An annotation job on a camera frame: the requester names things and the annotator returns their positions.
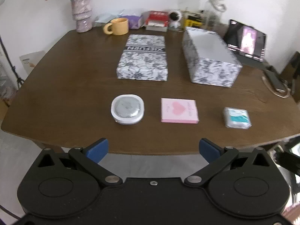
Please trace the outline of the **clear floss pick box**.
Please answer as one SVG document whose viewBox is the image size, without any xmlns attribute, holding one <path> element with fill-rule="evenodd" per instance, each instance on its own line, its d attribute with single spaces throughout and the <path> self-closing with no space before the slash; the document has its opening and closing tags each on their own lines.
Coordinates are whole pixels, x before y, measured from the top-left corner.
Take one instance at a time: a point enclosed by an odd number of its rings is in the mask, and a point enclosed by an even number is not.
<svg viewBox="0 0 300 225">
<path fill-rule="evenodd" d="M 227 128 L 247 130 L 252 126 L 247 110 L 225 107 L 223 115 Z"/>
</svg>

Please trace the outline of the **round white grey container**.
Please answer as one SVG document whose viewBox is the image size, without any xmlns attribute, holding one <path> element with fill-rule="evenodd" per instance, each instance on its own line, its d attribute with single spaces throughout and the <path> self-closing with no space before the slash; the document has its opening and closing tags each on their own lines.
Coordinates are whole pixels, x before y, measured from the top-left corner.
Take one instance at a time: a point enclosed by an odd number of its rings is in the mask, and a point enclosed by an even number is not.
<svg viewBox="0 0 300 225">
<path fill-rule="evenodd" d="M 144 116 L 144 101 L 134 94 L 115 97 L 111 103 L 111 115 L 120 125 L 134 125 Z"/>
</svg>

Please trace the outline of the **pink heart box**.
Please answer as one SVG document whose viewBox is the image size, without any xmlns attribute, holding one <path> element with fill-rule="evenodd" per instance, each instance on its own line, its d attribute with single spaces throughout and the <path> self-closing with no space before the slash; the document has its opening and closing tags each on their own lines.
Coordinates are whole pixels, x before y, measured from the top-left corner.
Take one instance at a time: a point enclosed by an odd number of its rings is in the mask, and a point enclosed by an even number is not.
<svg viewBox="0 0 300 225">
<path fill-rule="evenodd" d="M 162 98 L 161 122 L 197 124 L 199 117 L 196 101 Z"/>
</svg>

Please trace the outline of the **floral box lid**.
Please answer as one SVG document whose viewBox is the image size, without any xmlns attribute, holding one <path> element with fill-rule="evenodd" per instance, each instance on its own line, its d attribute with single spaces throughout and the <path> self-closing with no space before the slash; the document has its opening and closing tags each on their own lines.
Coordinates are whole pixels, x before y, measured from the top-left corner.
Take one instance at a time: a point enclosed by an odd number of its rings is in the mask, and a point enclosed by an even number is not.
<svg viewBox="0 0 300 225">
<path fill-rule="evenodd" d="M 116 68 L 118 79 L 167 81 L 165 37 L 131 34 Z"/>
</svg>

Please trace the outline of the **open floral storage box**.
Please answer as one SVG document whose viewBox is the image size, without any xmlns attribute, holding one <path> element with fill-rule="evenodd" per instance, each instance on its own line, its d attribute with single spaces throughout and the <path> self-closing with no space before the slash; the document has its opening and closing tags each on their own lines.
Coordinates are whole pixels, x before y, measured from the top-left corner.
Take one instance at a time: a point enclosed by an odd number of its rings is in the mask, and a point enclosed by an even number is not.
<svg viewBox="0 0 300 225">
<path fill-rule="evenodd" d="M 182 47 L 193 83 L 230 88 L 243 67 L 214 31 L 186 27 Z"/>
</svg>

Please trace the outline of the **black smartphone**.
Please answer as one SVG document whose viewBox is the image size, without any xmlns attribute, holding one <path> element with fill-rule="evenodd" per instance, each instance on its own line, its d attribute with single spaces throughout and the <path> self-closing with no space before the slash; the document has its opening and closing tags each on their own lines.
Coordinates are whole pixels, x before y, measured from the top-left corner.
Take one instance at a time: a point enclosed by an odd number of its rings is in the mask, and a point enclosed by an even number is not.
<svg viewBox="0 0 300 225">
<path fill-rule="evenodd" d="M 264 75 L 265 75 L 267 82 L 269 83 L 269 86 L 271 87 L 271 90 L 273 93 L 285 94 L 288 92 L 286 86 L 278 78 L 276 73 L 266 70 L 266 71 L 264 71 Z"/>
</svg>

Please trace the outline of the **glass shelf with items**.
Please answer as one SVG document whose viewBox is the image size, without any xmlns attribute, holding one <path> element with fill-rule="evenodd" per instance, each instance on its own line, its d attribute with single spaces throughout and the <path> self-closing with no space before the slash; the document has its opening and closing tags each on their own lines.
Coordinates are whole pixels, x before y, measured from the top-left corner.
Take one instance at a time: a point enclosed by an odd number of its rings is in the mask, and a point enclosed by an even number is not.
<svg viewBox="0 0 300 225">
<path fill-rule="evenodd" d="M 1 89 L 1 98 L 11 100 L 15 97 L 16 88 L 12 80 L 7 75 L 3 65 L 0 67 L 0 89 Z"/>
</svg>

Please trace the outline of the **dark wooden chair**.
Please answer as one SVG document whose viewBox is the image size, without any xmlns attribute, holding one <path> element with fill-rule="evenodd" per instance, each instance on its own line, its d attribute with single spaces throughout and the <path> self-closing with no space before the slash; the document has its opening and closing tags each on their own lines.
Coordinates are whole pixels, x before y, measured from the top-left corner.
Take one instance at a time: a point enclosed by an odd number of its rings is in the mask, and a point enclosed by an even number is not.
<svg viewBox="0 0 300 225">
<path fill-rule="evenodd" d="M 297 51 L 280 74 L 281 79 L 290 88 L 291 95 L 297 104 L 299 104 L 299 66 L 300 53 Z"/>
</svg>

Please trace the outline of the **white paper bag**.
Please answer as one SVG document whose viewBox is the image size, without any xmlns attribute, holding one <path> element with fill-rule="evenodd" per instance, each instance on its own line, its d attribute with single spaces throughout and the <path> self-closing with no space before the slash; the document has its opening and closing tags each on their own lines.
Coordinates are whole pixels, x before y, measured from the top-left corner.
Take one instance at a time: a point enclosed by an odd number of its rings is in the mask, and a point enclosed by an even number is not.
<svg viewBox="0 0 300 225">
<path fill-rule="evenodd" d="M 40 60 L 44 57 L 45 54 L 46 52 L 42 50 L 42 51 L 25 54 L 19 57 L 27 75 L 29 75 L 32 72 L 32 70 L 40 62 Z"/>
</svg>

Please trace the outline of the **black tablet with case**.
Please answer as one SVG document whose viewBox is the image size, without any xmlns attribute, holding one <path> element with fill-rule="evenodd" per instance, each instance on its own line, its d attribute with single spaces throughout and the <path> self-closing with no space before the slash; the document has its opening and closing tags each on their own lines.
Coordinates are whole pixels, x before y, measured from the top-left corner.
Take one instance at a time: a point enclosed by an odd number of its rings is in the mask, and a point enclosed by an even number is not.
<svg viewBox="0 0 300 225">
<path fill-rule="evenodd" d="M 266 69 L 265 33 L 231 19 L 223 40 L 241 64 L 260 70 Z"/>
</svg>

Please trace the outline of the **yellow ceramic mug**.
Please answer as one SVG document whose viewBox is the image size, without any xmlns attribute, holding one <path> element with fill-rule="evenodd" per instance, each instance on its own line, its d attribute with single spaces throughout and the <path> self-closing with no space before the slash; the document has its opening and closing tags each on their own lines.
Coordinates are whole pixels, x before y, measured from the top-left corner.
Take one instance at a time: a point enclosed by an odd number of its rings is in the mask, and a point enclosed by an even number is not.
<svg viewBox="0 0 300 225">
<path fill-rule="evenodd" d="M 103 27 L 103 32 L 107 35 L 122 36 L 129 32 L 129 21 L 127 18 L 112 19 Z"/>
</svg>

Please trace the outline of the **yellow black box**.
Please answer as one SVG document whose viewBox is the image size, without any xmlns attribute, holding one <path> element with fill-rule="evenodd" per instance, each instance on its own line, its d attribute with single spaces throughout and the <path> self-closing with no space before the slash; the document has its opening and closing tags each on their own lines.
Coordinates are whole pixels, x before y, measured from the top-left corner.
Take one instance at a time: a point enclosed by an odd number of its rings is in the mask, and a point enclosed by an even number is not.
<svg viewBox="0 0 300 225">
<path fill-rule="evenodd" d="M 184 27 L 201 28 L 203 26 L 203 10 L 197 12 L 186 11 L 184 13 Z"/>
</svg>

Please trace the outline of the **purple tissue pack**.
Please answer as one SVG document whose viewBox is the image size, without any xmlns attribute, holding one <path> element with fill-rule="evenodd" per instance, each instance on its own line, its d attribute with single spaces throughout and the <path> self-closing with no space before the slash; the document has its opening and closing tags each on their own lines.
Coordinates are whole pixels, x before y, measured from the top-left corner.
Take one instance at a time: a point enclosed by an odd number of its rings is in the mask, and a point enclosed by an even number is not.
<svg viewBox="0 0 300 225">
<path fill-rule="evenodd" d="M 121 16 L 121 18 L 128 19 L 129 29 L 140 29 L 143 26 L 143 17 L 142 16 Z"/>
</svg>

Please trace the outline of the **purple white ceramic vase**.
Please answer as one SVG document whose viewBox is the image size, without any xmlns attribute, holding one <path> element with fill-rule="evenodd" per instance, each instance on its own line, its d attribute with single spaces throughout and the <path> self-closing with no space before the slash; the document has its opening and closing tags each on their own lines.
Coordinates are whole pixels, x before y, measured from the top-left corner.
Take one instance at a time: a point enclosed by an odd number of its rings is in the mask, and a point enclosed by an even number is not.
<svg viewBox="0 0 300 225">
<path fill-rule="evenodd" d="M 85 33 L 92 29 L 91 0 L 71 0 L 72 17 L 76 22 L 76 32 Z"/>
</svg>

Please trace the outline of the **red box stack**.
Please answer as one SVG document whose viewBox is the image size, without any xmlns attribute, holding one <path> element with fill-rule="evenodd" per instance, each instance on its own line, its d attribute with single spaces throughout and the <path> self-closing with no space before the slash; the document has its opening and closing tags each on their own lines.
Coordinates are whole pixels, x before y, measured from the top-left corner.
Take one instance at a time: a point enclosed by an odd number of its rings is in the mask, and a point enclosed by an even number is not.
<svg viewBox="0 0 300 225">
<path fill-rule="evenodd" d="M 167 32 L 168 25 L 168 13 L 162 11 L 150 11 L 145 21 L 145 29 L 148 31 Z"/>
</svg>

